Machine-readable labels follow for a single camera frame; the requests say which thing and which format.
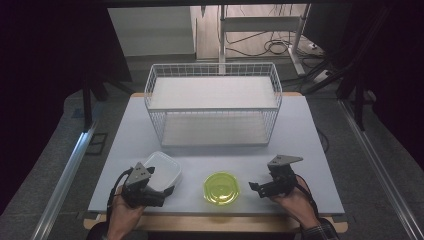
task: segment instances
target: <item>black curtain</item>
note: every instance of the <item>black curtain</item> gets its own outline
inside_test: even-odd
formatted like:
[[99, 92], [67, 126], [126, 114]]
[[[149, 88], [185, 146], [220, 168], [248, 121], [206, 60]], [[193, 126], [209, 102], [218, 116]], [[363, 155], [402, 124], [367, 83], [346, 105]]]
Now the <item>black curtain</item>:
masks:
[[397, 1], [361, 65], [373, 108], [424, 169], [424, 7]]
[[2, 1], [0, 18], [3, 212], [56, 129], [64, 100], [82, 88], [83, 76], [131, 77], [106, 8]]

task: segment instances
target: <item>plastic container lid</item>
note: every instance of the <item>plastic container lid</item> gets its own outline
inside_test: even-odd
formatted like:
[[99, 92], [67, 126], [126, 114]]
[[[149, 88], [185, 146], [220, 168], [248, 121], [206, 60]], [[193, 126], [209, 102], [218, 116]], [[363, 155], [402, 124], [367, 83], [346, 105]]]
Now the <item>plastic container lid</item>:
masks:
[[155, 172], [147, 185], [156, 191], [163, 191], [168, 187], [176, 186], [181, 180], [180, 164], [163, 152], [152, 153], [144, 167], [155, 167]]
[[240, 194], [237, 179], [227, 172], [210, 175], [203, 184], [203, 191], [205, 199], [218, 206], [234, 202]]

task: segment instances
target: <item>aluminum rail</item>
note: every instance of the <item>aluminum rail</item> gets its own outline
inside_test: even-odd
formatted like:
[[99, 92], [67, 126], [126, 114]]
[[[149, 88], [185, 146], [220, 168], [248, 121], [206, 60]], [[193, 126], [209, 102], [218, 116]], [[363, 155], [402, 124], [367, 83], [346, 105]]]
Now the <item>aluminum rail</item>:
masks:
[[68, 163], [63, 170], [62, 176], [60, 177], [53, 194], [50, 197], [47, 206], [41, 215], [41, 218], [32, 234], [31, 239], [47, 239], [50, 231], [56, 221], [59, 210], [68, 194], [69, 188], [74, 180], [75, 174], [84, 157], [85, 151], [90, 143], [91, 137], [97, 127], [98, 118], [104, 108], [104, 103], [96, 103], [93, 109], [93, 123], [87, 132], [81, 133], [77, 144], [68, 160]]
[[387, 172], [383, 162], [371, 144], [371, 141], [369, 140], [366, 132], [361, 131], [354, 118], [352, 117], [353, 111], [349, 106], [349, 102], [347, 100], [339, 100], [339, 103], [409, 238], [414, 240], [424, 239], [423, 232], [418, 226], [414, 214], [410, 210], [407, 202], [402, 197], [399, 190], [394, 185], [393, 180], [390, 178], [389, 173]]

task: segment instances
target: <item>white tabletop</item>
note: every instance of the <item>white tabletop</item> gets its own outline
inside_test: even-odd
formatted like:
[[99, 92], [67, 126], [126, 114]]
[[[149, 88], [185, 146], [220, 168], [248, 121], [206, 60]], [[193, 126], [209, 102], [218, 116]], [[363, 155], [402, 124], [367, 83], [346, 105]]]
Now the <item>white tabletop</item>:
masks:
[[[162, 148], [144, 98], [132, 97], [88, 210], [105, 212], [110, 190], [118, 176], [137, 162], [145, 162], [155, 151], [162, 151], [181, 164], [182, 180], [163, 207], [148, 207], [146, 212], [193, 215], [281, 213], [275, 203], [259, 198], [257, 192], [250, 190], [248, 182], [270, 182], [272, 179], [266, 164], [277, 154], [284, 154], [304, 158], [291, 166], [308, 182], [320, 213], [344, 213], [305, 97], [283, 97], [266, 147], [194, 148]], [[203, 198], [204, 180], [217, 171], [229, 172], [238, 179], [240, 196], [228, 206], [215, 206]]]

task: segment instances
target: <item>wooden table edge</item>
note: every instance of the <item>wooden table edge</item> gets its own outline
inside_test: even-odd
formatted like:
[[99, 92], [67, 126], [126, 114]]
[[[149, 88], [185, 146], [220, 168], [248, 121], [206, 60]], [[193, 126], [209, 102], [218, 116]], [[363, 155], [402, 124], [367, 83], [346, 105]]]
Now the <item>wooden table edge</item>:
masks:
[[[338, 233], [348, 229], [347, 222], [329, 220]], [[106, 221], [105, 214], [97, 219], [84, 219], [84, 227], [91, 229], [95, 224]], [[184, 215], [143, 215], [137, 225], [144, 231], [161, 232], [267, 232], [296, 233], [299, 223], [286, 216], [184, 216]]]

